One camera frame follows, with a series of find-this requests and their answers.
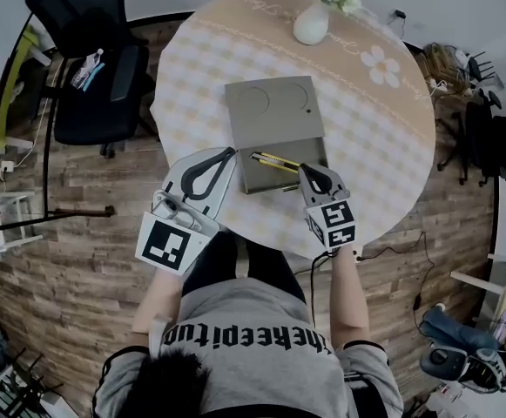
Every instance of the blue jeans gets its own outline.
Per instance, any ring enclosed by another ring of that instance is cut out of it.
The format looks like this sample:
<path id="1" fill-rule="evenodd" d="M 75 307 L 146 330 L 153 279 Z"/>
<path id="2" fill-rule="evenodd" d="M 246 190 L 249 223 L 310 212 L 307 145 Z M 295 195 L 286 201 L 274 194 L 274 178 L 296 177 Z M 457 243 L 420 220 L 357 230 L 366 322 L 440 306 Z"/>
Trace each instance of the blue jeans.
<path id="1" fill-rule="evenodd" d="M 482 330 L 462 325 L 439 307 L 433 307 L 423 315 L 419 329 L 434 343 L 460 348 L 468 354 L 474 354 L 479 348 L 491 350 L 500 348 L 500 343 L 493 336 Z"/>

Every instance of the checkered tablecloth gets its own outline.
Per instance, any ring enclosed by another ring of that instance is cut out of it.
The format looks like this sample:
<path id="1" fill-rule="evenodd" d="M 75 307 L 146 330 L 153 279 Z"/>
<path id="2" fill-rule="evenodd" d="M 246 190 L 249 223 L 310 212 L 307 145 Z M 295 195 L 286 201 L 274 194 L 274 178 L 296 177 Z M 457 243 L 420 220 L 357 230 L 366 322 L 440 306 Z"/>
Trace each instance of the checkered tablecloth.
<path id="1" fill-rule="evenodd" d="M 250 17 L 257 14 L 252 11 Z M 317 66 L 318 45 L 304 50 L 311 51 L 312 57 L 297 57 L 244 31 L 225 29 L 203 18 L 199 10 L 162 52 L 152 115 L 172 164 L 201 149 L 233 145 L 225 84 L 311 76 L 329 167 L 341 175 L 352 194 L 357 243 L 365 245 L 398 223 L 419 197 L 433 162 L 434 115 L 415 60 L 397 37 L 371 17 L 339 16 L 362 24 L 373 38 L 386 39 L 382 44 L 387 56 L 395 54 L 403 69 L 412 67 L 404 72 L 401 88 L 420 96 L 403 96 L 401 112 L 380 104 L 377 91 L 385 91 L 381 84 L 375 84 L 372 92 L 370 82 L 363 81 L 360 87 L 347 70 L 346 78 L 340 78 Z M 285 26 L 291 30 L 293 24 Z M 304 206 L 300 191 L 245 195 L 237 168 L 216 220 L 257 243 L 312 259 L 324 249 L 308 230 Z"/>

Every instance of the power outlet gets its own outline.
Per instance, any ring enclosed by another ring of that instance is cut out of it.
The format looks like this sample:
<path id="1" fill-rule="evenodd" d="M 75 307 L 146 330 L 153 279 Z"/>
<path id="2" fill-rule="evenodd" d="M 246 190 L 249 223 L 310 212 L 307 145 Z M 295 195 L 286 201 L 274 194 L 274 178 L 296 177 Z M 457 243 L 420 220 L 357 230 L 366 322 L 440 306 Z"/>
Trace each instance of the power outlet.
<path id="1" fill-rule="evenodd" d="M 5 172 L 13 172 L 15 170 L 15 163 L 12 161 L 1 161 L 0 172 L 3 175 Z"/>

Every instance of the person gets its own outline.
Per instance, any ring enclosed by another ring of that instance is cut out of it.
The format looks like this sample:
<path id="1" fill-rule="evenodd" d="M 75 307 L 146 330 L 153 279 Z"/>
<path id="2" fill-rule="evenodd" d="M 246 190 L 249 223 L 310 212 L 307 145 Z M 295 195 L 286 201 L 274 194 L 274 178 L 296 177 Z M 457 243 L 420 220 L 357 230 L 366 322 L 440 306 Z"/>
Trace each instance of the person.
<path id="1" fill-rule="evenodd" d="M 157 270 L 136 345 L 106 361 L 93 416 L 400 417 L 351 246 L 332 259 L 330 342 L 310 325 L 282 252 L 246 249 L 247 278 L 236 278 L 231 233 L 214 237 L 184 284 Z"/>

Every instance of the black hair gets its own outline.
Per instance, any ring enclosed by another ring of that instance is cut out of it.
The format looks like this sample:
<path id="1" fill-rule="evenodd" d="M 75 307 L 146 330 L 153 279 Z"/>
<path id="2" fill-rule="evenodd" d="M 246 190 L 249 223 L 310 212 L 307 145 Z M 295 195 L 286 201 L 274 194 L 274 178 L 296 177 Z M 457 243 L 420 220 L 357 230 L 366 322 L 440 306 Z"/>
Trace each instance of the black hair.
<path id="1" fill-rule="evenodd" d="M 155 361 L 146 357 L 117 418 L 197 416 L 209 371 L 196 354 L 174 350 Z"/>

